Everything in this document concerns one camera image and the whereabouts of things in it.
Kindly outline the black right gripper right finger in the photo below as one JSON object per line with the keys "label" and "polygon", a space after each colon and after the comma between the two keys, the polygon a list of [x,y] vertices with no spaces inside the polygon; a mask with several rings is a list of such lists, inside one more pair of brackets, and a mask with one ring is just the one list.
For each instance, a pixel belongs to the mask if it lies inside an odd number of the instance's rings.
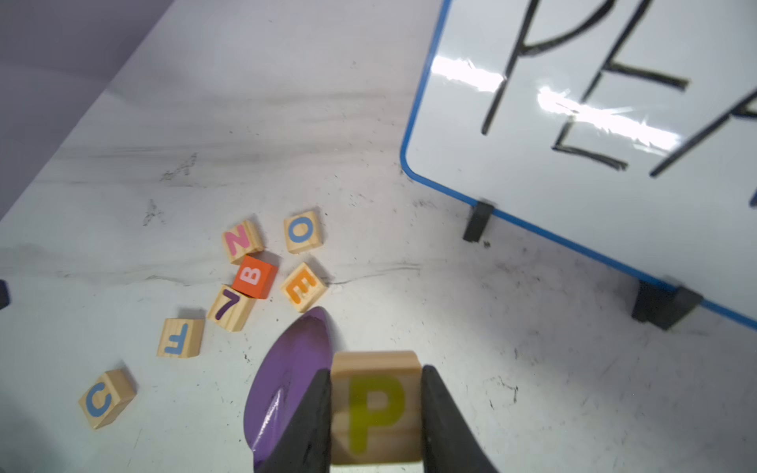
{"label": "black right gripper right finger", "polygon": [[422,459],[425,472],[497,472],[485,454],[438,370],[421,376]]}

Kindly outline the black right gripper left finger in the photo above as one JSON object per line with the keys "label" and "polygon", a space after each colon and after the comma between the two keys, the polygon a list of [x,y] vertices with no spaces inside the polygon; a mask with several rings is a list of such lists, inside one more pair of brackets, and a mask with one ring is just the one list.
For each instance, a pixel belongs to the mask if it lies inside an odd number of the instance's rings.
{"label": "black right gripper left finger", "polygon": [[331,419],[330,372],[319,370],[273,453],[254,471],[329,472]]}

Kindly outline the wooden block green P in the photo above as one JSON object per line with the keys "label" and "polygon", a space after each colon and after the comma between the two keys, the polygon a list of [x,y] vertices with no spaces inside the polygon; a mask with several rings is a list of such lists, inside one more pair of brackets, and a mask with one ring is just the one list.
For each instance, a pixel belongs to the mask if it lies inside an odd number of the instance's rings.
{"label": "wooden block green P", "polygon": [[412,351],[336,353],[330,370],[331,462],[419,461],[421,378]]}

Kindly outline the wooden block orange E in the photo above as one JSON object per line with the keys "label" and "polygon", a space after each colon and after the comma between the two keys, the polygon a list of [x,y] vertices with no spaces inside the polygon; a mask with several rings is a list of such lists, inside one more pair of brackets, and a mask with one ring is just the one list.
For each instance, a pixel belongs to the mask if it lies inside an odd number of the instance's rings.
{"label": "wooden block orange E", "polygon": [[301,263],[283,282],[282,294],[298,313],[305,313],[327,291],[327,285],[319,279],[307,263]]}

